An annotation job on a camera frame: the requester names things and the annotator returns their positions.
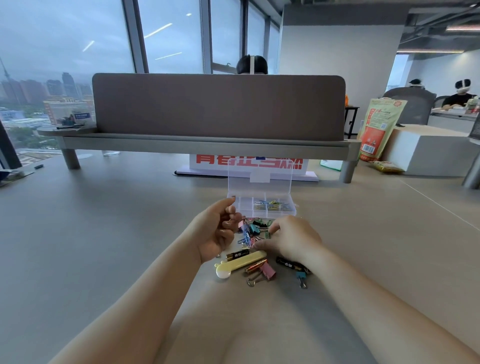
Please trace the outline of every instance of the pink paper clip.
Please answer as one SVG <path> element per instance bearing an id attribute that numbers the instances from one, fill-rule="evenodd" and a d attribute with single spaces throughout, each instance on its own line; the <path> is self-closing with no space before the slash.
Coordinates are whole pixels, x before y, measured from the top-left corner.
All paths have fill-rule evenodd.
<path id="1" fill-rule="evenodd" d="M 260 282 L 261 280 L 271 280 L 275 277 L 276 272 L 273 270 L 273 268 L 268 264 L 268 262 L 263 263 L 263 265 L 260 267 L 260 272 L 253 278 L 248 278 L 247 279 L 247 284 L 250 287 L 254 287 L 257 282 Z"/>

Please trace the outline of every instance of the blue label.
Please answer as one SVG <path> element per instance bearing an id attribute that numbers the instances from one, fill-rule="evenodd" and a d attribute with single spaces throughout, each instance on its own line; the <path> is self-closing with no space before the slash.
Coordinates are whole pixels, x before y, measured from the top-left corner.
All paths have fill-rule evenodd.
<path id="1" fill-rule="evenodd" d="M 90 117 L 90 113 L 89 112 L 83 112 L 83 113 L 79 113 L 79 114 L 73 114 L 74 118 L 76 119 L 88 119 Z"/>

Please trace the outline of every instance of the person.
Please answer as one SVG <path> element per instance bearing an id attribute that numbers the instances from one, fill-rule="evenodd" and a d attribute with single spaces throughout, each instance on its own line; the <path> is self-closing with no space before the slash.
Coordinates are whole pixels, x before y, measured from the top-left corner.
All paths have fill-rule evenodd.
<path id="1" fill-rule="evenodd" d="M 422 89 L 425 89 L 425 86 L 422 85 L 421 79 L 419 79 L 419 78 L 414 78 L 413 80 L 411 80 L 411 81 L 408 83 L 408 86 L 409 86 L 409 87 L 420 87 L 420 88 L 422 88 Z"/>
<path id="2" fill-rule="evenodd" d="M 50 364 L 152 363 L 200 265 L 232 242 L 242 218 L 234 201 L 220 200 L 198 214 L 133 286 Z M 257 242 L 255 248 L 275 251 L 310 269 L 378 363 L 480 363 L 467 345 L 327 249 L 306 220 L 282 217 L 269 231 L 271 239 Z"/>
<path id="3" fill-rule="evenodd" d="M 443 110 L 449 110 L 453 108 L 454 105 L 465 106 L 468 100 L 475 97 L 476 95 L 469 94 L 471 81 L 466 78 L 465 80 L 460 80 L 455 83 L 456 94 L 447 97 L 442 103 Z"/>
<path id="4" fill-rule="evenodd" d="M 250 73 L 250 62 L 251 62 L 250 54 L 243 56 L 237 63 L 237 74 L 249 74 Z M 268 64 L 265 58 L 262 56 L 254 56 L 255 57 L 255 66 L 253 72 L 255 74 L 268 74 Z"/>

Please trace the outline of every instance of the barcode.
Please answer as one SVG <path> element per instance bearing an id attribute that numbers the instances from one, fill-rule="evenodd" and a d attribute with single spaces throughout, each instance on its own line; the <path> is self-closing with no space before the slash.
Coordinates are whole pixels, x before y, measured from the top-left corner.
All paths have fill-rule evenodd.
<path id="1" fill-rule="evenodd" d="M 374 146 L 370 146 L 368 144 L 364 144 L 363 147 L 361 148 L 364 152 L 367 152 L 367 153 L 370 153 L 370 154 L 373 154 L 375 152 L 375 147 Z"/>

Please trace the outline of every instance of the black t-shirt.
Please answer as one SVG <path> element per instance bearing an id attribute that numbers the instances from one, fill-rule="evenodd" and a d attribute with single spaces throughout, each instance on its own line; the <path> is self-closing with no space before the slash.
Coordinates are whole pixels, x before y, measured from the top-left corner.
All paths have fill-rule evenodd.
<path id="1" fill-rule="evenodd" d="M 472 97 L 475 97 L 475 96 L 476 95 L 472 95 L 472 94 L 451 95 L 443 101 L 442 106 L 445 106 L 445 105 L 462 105 L 462 106 L 465 106 L 467 101 L 470 100 Z"/>

